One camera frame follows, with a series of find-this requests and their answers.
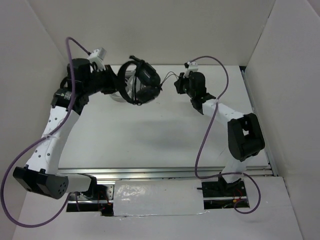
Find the black headphones with cable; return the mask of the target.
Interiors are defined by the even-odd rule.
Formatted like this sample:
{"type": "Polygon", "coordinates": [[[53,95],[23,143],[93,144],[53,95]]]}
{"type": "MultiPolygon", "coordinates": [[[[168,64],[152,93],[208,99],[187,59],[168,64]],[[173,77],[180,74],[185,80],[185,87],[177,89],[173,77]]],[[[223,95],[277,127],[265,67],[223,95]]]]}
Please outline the black headphones with cable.
{"type": "Polygon", "coordinates": [[[131,55],[129,61],[120,67],[118,73],[126,72],[129,66],[135,66],[130,94],[138,100],[138,106],[155,100],[163,90],[162,86],[167,79],[161,79],[148,62],[134,55],[131,55]]]}

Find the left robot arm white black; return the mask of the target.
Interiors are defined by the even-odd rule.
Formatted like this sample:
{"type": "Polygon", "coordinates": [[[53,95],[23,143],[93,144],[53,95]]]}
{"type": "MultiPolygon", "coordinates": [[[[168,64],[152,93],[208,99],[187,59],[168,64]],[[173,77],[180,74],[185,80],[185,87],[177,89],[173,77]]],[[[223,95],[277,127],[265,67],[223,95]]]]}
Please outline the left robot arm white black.
{"type": "Polygon", "coordinates": [[[87,174],[74,177],[59,175],[59,162],[71,130],[89,103],[89,97],[99,92],[123,94],[127,86],[126,70],[130,65],[131,62],[126,62],[117,73],[110,65],[101,65],[87,58],[74,58],[67,65],[67,75],[53,95],[42,137],[31,145],[34,152],[26,164],[15,167],[13,171],[14,179],[26,191],[53,199],[74,192],[89,200],[98,195],[99,185],[95,177],[87,174]]]}

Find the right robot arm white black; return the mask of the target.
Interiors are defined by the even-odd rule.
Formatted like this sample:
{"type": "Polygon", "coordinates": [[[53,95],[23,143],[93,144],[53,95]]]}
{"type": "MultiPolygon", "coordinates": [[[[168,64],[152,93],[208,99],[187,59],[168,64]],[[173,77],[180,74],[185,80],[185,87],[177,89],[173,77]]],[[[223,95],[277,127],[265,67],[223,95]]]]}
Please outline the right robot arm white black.
{"type": "Polygon", "coordinates": [[[200,144],[194,164],[194,173],[198,179],[208,180],[209,176],[200,176],[198,167],[200,157],[214,121],[218,121],[227,130],[227,146],[231,154],[226,166],[217,177],[216,189],[223,196],[230,195],[241,182],[251,158],[265,148],[259,120],[254,113],[243,114],[220,102],[227,91],[214,97],[207,92],[206,79],[201,72],[182,72],[174,83],[178,94],[186,94],[194,109],[200,114],[210,117],[210,122],[200,144]]]}

